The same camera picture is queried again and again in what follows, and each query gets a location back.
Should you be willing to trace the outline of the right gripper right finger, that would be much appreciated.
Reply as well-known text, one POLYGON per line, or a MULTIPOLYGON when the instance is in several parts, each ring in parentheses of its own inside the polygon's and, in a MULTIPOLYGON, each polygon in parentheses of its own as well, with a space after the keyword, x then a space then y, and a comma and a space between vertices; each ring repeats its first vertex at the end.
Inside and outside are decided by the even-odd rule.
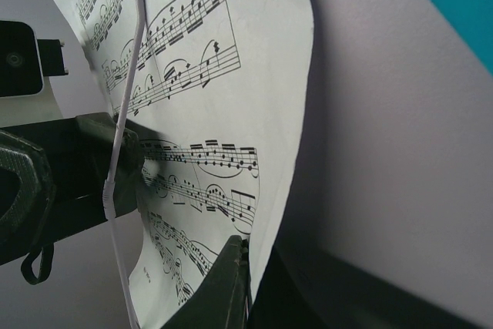
POLYGON ((248 242, 231 236, 196 293, 164 328, 245 328, 250 308, 248 242))

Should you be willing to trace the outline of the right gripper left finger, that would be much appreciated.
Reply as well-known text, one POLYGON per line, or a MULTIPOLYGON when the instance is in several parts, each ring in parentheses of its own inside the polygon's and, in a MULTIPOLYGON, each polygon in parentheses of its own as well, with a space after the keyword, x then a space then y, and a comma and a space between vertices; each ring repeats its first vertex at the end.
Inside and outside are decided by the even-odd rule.
POLYGON ((1 129, 1 262, 107 221, 116 122, 105 112, 1 129))

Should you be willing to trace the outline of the white music stand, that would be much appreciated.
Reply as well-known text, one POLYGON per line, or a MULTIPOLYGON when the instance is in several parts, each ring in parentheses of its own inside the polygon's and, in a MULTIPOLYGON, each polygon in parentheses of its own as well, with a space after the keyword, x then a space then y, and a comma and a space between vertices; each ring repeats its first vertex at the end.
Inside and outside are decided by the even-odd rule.
POLYGON ((431 0, 310 3, 304 120, 273 248, 323 315, 332 256, 490 327, 490 72, 431 0))

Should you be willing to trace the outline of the white sheet music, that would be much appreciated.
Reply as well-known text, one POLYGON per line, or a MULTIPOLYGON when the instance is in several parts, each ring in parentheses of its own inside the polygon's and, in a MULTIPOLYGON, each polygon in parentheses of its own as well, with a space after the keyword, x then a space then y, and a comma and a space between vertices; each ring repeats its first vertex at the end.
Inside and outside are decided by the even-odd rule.
POLYGON ((267 267, 293 179, 314 40, 310 0, 145 0, 127 125, 145 163, 143 248, 130 276, 142 328, 192 297, 225 242, 267 267))

